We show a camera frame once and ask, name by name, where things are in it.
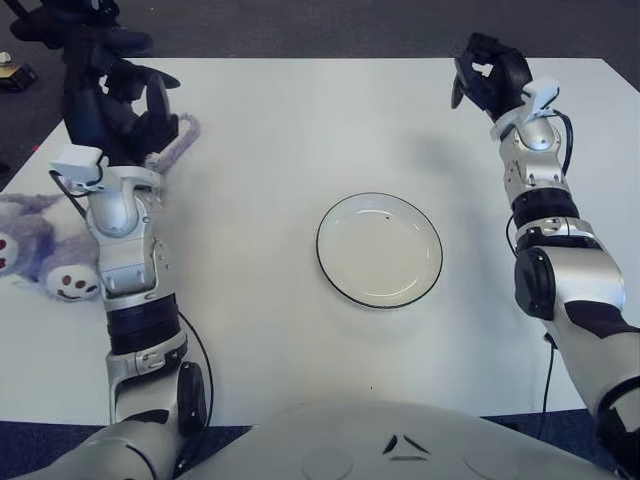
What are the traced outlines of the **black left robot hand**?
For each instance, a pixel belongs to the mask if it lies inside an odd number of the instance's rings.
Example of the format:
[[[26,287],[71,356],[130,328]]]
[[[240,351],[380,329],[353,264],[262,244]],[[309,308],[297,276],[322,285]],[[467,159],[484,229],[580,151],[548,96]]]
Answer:
[[[148,34],[123,28],[66,36],[62,114],[73,144],[100,149],[116,166],[140,166],[177,138],[167,91],[179,80],[127,59],[151,46]]]

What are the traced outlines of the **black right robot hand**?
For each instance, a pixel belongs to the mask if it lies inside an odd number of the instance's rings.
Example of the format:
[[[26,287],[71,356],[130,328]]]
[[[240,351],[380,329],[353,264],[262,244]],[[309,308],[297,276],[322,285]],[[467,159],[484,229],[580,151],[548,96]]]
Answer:
[[[516,48],[474,32],[465,49],[454,58],[454,64],[452,109],[466,97],[496,122],[524,104],[522,90],[532,81],[532,74],[525,57]]]

